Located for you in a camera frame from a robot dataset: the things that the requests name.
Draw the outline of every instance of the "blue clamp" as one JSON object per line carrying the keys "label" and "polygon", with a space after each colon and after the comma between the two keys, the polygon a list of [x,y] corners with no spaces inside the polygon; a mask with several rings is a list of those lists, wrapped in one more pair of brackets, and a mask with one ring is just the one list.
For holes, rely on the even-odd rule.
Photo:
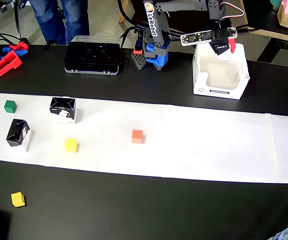
{"label": "blue clamp", "polygon": [[[3,53],[8,54],[12,51],[12,49],[10,47],[4,47],[3,48]],[[17,56],[21,57],[23,55],[25,55],[26,53],[28,53],[28,50],[14,50],[15,53],[17,54]]]}

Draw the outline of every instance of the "white paper strip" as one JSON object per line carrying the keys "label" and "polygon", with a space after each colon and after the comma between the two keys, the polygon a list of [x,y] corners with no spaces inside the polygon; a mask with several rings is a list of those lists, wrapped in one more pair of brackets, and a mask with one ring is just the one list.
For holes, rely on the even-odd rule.
{"label": "white paper strip", "polygon": [[[15,114],[6,113],[14,100]],[[51,122],[51,97],[0,94],[0,160],[105,173],[288,183],[288,117],[77,98],[76,124]],[[33,131],[28,152],[6,136],[13,118]],[[144,144],[131,144],[132,130]],[[78,152],[65,152],[76,138]]]}

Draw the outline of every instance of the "jeans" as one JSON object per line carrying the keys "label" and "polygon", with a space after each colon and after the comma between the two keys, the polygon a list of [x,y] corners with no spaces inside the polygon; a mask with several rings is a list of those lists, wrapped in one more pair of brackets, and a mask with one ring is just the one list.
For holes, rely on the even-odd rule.
{"label": "jeans", "polygon": [[61,0],[65,13],[66,29],[58,10],[57,0],[30,0],[35,17],[46,42],[55,40],[65,45],[76,35],[89,35],[88,0]]}

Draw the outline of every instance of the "open box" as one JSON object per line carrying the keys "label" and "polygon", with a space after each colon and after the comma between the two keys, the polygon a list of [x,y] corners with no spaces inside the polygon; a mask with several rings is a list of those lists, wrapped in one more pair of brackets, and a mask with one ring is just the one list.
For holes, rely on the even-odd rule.
{"label": "open box", "polygon": [[237,43],[234,53],[225,52],[223,56],[229,57],[219,60],[209,43],[196,45],[193,58],[194,94],[240,99],[249,80],[244,46]]}

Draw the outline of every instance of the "black table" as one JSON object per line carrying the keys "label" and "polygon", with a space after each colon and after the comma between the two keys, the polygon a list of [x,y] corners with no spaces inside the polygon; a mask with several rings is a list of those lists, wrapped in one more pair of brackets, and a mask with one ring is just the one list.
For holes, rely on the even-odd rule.
{"label": "black table", "polygon": [[162,71],[126,67],[116,76],[64,71],[66,46],[34,45],[24,64],[0,77],[0,93],[70,96],[288,116],[288,67],[248,61],[250,81],[240,100],[194,95],[192,54],[171,52]]}
{"label": "black table", "polygon": [[277,12],[269,0],[240,0],[245,10],[245,19],[250,28],[259,29],[253,33],[271,37],[262,54],[257,59],[270,63],[280,49],[288,50],[288,28],[279,25]]}
{"label": "black table", "polygon": [[[158,72],[129,63],[117,76],[65,73],[66,46],[31,46],[0,93],[288,115],[288,67],[249,61],[241,100],[192,94],[192,55],[170,53]],[[130,50],[125,50],[129,57]],[[27,206],[15,208],[21,191]],[[233,183],[108,174],[0,161],[0,210],[9,240],[264,240],[288,226],[288,184]]]}

